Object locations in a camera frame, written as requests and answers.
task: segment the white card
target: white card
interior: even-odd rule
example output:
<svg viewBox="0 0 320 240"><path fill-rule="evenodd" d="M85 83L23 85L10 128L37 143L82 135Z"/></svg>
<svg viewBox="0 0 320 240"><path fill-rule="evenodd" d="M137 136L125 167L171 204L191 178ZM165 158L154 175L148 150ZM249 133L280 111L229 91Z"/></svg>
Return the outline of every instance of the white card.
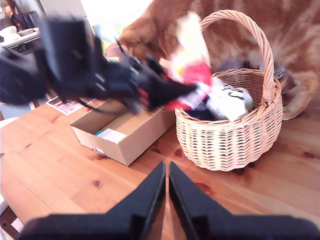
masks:
<svg viewBox="0 0 320 240"><path fill-rule="evenodd" d="M126 136L127 135L123 134L122 132L118 132L110 128L108 128L107 130L104 130L102 133L97 135L97 137L113 142L115 144L118 144Z"/></svg>

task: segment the wood grain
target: wood grain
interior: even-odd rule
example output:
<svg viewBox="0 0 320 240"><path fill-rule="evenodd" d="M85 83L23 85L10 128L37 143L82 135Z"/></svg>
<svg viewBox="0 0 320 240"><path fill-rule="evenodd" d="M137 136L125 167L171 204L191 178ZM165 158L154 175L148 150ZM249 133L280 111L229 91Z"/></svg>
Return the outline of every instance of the wood grain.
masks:
<svg viewBox="0 0 320 240"><path fill-rule="evenodd" d="M165 161L168 168L174 161L233 214L289 214L320 227L319 95L299 117L283 122L270 151L231 172L195 166L184 156L175 127L126 167L80 145L69 124L86 112L65 116L43 105L1 129L1 195L24 224L51 213L104 213L158 163ZM150 239L159 233L164 240L185 239L168 196L167 189L163 217Z"/></svg>

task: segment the open cardboard box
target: open cardboard box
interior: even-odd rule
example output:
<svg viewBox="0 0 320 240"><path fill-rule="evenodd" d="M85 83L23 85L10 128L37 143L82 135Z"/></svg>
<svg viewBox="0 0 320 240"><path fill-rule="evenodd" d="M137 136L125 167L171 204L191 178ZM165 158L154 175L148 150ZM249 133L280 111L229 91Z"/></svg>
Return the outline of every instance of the open cardboard box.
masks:
<svg viewBox="0 0 320 240"><path fill-rule="evenodd" d="M125 107L116 100L108 100L98 109L121 112ZM70 125L82 145L129 166L175 122L175 113L162 108L154 112L142 111L136 115L125 113L121 116L90 111ZM112 132L109 140L95 135L107 129Z"/></svg>

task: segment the orange cat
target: orange cat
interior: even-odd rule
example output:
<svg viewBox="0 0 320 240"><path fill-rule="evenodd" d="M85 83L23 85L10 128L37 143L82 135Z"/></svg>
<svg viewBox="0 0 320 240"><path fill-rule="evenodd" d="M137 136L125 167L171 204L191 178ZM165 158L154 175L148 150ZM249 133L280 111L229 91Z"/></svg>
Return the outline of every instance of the orange cat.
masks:
<svg viewBox="0 0 320 240"><path fill-rule="evenodd" d="M282 92L295 85L299 88L283 113L284 120L296 117L320 85L320 0L154 0L124 30L119 42L141 60L146 52L158 60L167 59L178 45L178 18L195 11L203 19L223 9L245 13L264 31L274 60L290 74L281 83ZM203 36L213 72L232 59L262 62L254 38L239 23L220 20L211 24Z"/></svg>

